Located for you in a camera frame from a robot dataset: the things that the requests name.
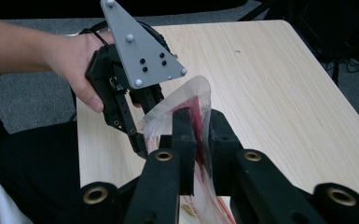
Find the clear plastic bag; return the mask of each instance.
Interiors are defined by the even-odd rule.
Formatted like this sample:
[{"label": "clear plastic bag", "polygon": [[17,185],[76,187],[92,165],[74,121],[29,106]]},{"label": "clear plastic bag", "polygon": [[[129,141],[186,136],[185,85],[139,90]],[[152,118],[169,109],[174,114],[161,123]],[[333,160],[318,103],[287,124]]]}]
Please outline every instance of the clear plastic bag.
[{"label": "clear plastic bag", "polygon": [[205,77],[197,76],[156,105],[137,124],[144,134],[148,153],[159,148],[159,137],[172,134],[173,112],[189,107],[198,142],[194,171],[194,195],[181,196],[180,214],[187,223],[235,223],[223,201],[216,197],[212,180],[208,130],[211,116],[211,88]]}]

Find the black fabric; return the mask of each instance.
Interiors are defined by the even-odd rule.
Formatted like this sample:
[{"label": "black fabric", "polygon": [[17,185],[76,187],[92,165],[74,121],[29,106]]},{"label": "black fabric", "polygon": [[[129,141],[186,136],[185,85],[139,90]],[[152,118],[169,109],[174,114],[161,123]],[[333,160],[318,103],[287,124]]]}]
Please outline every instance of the black fabric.
[{"label": "black fabric", "polygon": [[359,0],[310,0],[293,25],[318,59],[359,56]]},{"label": "black fabric", "polygon": [[80,189],[75,122],[0,139],[0,183],[34,223],[53,223]]},{"label": "black fabric", "polygon": [[[215,11],[243,6],[247,0],[118,0],[132,16]],[[0,1],[0,19],[102,18],[100,0]]]}]

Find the human hand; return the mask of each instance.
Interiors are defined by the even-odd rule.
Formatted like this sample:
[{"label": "human hand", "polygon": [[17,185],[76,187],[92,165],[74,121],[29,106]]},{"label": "human hand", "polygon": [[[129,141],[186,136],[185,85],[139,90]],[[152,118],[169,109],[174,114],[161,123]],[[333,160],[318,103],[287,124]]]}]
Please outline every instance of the human hand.
[{"label": "human hand", "polygon": [[[108,43],[113,43],[109,31],[99,33]],[[50,68],[69,82],[76,96],[95,112],[102,112],[104,104],[90,83],[85,73],[92,54],[103,43],[94,34],[60,36],[49,44],[47,62]]]}]

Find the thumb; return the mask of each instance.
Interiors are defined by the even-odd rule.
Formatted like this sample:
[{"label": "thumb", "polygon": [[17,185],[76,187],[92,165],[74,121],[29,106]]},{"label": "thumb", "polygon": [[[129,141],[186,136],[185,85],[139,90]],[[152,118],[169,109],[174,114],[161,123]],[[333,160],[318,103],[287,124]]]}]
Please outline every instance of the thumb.
[{"label": "thumb", "polygon": [[83,84],[81,91],[74,90],[77,98],[81,100],[86,106],[97,113],[101,113],[104,110],[104,103],[95,90],[92,88],[90,83],[85,80],[87,83]]}]

